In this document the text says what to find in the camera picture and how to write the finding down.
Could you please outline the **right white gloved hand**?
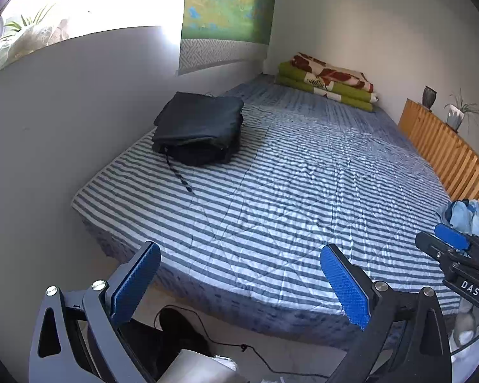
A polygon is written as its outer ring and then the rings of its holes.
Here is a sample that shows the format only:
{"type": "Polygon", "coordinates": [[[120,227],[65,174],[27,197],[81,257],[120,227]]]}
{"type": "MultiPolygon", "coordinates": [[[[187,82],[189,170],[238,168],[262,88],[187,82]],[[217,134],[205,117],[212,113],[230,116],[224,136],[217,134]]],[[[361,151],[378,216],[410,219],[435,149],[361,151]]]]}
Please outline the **right white gloved hand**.
{"type": "Polygon", "coordinates": [[[461,298],[459,312],[455,317],[454,327],[449,337],[449,346],[452,360],[456,361],[467,355],[468,349],[463,349],[474,337],[479,334],[479,308],[467,299],[461,298]]]}

